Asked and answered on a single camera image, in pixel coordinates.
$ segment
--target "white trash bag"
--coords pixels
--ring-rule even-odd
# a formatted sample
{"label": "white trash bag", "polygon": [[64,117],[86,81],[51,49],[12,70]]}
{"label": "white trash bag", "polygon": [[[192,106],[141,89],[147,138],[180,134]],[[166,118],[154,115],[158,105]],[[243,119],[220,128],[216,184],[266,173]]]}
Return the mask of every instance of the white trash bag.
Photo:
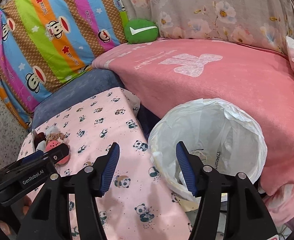
{"label": "white trash bag", "polygon": [[182,198],[199,203],[183,184],[176,145],[220,173],[244,172],[254,183],[267,155],[260,125],[237,106],[219,98],[197,99],[171,109],[150,133],[152,161],[168,187]]}

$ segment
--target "finger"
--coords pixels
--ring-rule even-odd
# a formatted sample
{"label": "finger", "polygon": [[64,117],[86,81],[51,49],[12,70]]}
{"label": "finger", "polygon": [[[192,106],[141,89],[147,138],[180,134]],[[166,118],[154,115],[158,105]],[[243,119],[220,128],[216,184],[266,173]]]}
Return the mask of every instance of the finger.
{"label": "finger", "polygon": [[28,196],[24,196],[23,197],[23,204],[28,207],[31,206],[31,204],[32,204],[31,198],[29,198]]}
{"label": "finger", "polygon": [[24,207],[22,208],[22,212],[23,212],[24,215],[26,215],[28,211],[29,211],[29,207],[24,206]]}
{"label": "finger", "polygon": [[0,228],[3,231],[3,233],[5,233],[6,236],[11,235],[11,230],[10,227],[8,226],[7,223],[3,222],[0,220]]}

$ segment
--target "white check mark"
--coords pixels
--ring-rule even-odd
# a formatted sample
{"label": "white check mark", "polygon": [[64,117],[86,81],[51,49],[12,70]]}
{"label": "white check mark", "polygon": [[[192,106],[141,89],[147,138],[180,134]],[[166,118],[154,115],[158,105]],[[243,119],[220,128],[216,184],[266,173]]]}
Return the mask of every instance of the white check mark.
{"label": "white check mark", "polygon": [[140,29],[136,29],[136,30],[129,27],[132,35],[135,35],[137,33],[141,33],[141,32],[146,31],[146,30],[154,29],[154,28],[157,28],[157,26],[150,26],[150,27],[140,28]]}

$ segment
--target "purple stripe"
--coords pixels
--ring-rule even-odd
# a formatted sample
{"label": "purple stripe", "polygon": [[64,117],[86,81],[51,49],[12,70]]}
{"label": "purple stripe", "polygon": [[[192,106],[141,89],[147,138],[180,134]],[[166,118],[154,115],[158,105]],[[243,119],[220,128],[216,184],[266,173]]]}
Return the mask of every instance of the purple stripe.
{"label": "purple stripe", "polygon": [[[0,22],[0,41],[2,36],[2,24]],[[0,68],[2,69],[3,74],[6,76],[8,82],[12,86],[13,90],[16,92],[18,97],[26,105],[27,110],[32,112],[34,108],[39,104],[39,102],[32,96],[30,91],[24,86],[16,72],[13,70],[10,62],[5,57],[3,45],[0,43]]]}
{"label": "purple stripe", "polygon": [[[76,4],[76,6],[77,6],[78,13],[80,14],[80,16],[82,18],[84,18],[89,23],[91,29],[93,30],[93,32],[97,36],[99,44],[105,49],[105,51],[108,51],[108,50],[114,48],[115,45],[114,45],[114,43],[113,43],[113,41],[111,39],[110,39],[110,42],[104,43],[102,40],[100,40],[98,38],[99,28],[98,28],[98,25],[97,25],[95,14],[91,9],[91,6],[90,6],[88,0],[74,0],[74,2]],[[89,13],[91,22],[89,21],[86,12]]]}

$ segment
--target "ribbed blue pad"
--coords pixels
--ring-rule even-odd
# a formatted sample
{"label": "ribbed blue pad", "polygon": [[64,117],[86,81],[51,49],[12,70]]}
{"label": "ribbed blue pad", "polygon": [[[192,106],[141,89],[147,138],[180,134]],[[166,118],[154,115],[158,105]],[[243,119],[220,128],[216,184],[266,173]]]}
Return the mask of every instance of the ribbed blue pad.
{"label": "ribbed blue pad", "polygon": [[180,143],[177,143],[176,146],[176,156],[187,188],[195,196],[197,192],[195,174]]}
{"label": "ribbed blue pad", "polygon": [[116,169],[119,156],[120,156],[120,148],[119,145],[117,144],[114,150],[108,154],[111,154],[110,159],[105,167],[105,170],[103,171],[101,175],[101,187],[100,187],[100,192],[102,195],[104,195],[110,187],[111,181],[114,177],[114,171]]}

